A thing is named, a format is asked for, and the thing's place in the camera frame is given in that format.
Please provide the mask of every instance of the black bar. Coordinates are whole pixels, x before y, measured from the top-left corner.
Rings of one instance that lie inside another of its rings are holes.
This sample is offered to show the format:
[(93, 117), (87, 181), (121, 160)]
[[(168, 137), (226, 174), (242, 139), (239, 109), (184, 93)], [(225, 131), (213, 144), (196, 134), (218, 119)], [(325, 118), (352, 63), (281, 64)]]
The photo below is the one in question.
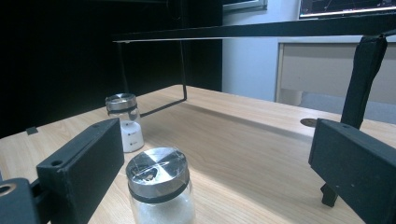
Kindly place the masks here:
[(379, 35), (396, 29), (396, 14), (355, 16), (312, 21), (179, 29), (113, 35), (115, 42), (213, 39), (265, 36)]
[(186, 55), (186, 43), (179, 41), (180, 43), (180, 57), (181, 57), (181, 83), (183, 84), (183, 100), (187, 100), (187, 84), (186, 84), (186, 72), (190, 72), (189, 56)]
[[(384, 36), (364, 36), (356, 47), (352, 77), (344, 103), (341, 122), (359, 129), (376, 74), (381, 67), (388, 42)], [(327, 184), (322, 188), (323, 204), (334, 206), (338, 195)]]
[(122, 85), (124, 87), (124, 92), (129, 93), (129, 87), (128, 87), (128, 81), (125, 76), (125, 66), (124, 66), (124, 61), (122, 57), (122, 44), (118, 43), (117, 44), (117, 49), (119, 52), (119, 61), (120, 61), (120, 72), (121, 72), (121, 79), (122, 79)]
[(143, 118), (143, 117), (148, 116), (148, 115), (150, 115), (150, 114), (154, 114), (154, 113), (156, 113), (156, 112), (158, 112), (158, 111), (161, 111), (161, 110), (163, 110), (163, 109), (166, 109), (166, 108), (168, 108), (168, 107), (171, 107), (172, 105), (178, 105), (178, 104), (183, 103), (183, 102), (185, 102), (185, 101), (186, 101), (185, 99), (181, 99), (181, 100), (178, 100), (178, 101), (174, 101), (174, 102), (172, 102), (172, 103), (170, 103), (170, 104), (163, 105), (163, 106), (160, 106), (160, 107), (155, 108), (155, 109), (153, 109), (153, 110), (150, 110), (149, 112), (143, 113), (143, 114), (140, 115), (140, 117)]

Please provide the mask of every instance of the jar lid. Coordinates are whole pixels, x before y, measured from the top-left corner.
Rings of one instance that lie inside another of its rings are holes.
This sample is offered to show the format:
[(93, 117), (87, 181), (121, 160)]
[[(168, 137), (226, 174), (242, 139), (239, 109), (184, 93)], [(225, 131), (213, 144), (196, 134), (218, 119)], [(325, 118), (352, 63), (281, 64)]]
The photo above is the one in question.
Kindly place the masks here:
[(108, 112), (123, 112), (137, 108), (136, 96), (131, 93), (120, 93), (106, 98)]
[(164, 203), (188, 186), (184, 154), (174, 147), (156, 147), (133, 157), (127, 167), (129, 191), (142, 203)]

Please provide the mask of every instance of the black block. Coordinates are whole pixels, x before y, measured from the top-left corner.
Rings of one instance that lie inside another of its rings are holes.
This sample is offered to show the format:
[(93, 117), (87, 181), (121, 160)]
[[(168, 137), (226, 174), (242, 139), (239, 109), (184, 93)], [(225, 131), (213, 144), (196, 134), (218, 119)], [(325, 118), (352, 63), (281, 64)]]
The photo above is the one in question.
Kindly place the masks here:
[(98, 122), (37, 165), (60, 209), (51, 223), (87, 223), (124, 163), (120, 122)]
[(309, 164), (363, 221), (395, 223), (395, 148), (349, 125), (319, 119)]

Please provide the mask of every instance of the monitor screen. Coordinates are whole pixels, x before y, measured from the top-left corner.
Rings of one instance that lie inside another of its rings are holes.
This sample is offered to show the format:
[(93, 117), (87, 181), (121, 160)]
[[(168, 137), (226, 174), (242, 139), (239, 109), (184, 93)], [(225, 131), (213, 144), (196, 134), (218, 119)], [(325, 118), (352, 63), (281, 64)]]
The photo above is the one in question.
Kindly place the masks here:
[(300, 0), (299, 19), (391, 13), (396, 0)]
[(267, 0), (222, 0), (224, 10), (236, 10), (249, 7), (265, 8)]

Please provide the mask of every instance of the black bracket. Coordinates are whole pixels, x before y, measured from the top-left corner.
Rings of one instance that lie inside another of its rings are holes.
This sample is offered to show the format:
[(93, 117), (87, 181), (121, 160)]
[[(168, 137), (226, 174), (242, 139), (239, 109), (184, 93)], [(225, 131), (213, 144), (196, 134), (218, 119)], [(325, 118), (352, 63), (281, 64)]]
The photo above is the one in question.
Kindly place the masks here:
[[(384, 35), (364, 36), (356, 47), (352, 77), (346, 94), (341, 122), (359, 129), (376, 74), (381, 67), (388, 42)], [(326, 184), (322, 202), (333, 207), (337, 193)]]
[(120, 121), (93, 124), (40, 162), (31, 185), (0, 182), (0, 223), (87, 223), (123, 163)]

